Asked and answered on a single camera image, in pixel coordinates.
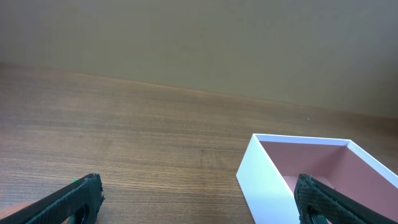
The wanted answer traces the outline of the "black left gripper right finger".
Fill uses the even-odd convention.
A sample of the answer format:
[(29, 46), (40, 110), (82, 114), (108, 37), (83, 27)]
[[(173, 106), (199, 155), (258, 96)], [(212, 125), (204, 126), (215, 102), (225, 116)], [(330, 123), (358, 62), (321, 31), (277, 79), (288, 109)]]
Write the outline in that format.
[(300, 224), (397, 224), (307, 174), (294, 190)]

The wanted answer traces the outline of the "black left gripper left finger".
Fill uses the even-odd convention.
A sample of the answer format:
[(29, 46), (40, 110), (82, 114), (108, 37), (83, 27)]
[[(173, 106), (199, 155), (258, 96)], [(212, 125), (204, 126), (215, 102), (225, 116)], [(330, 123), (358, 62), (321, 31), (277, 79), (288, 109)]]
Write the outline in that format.
[(99, 174), (88, 174), (1, 219), (1, 224), (94, 224), (104, 201)]

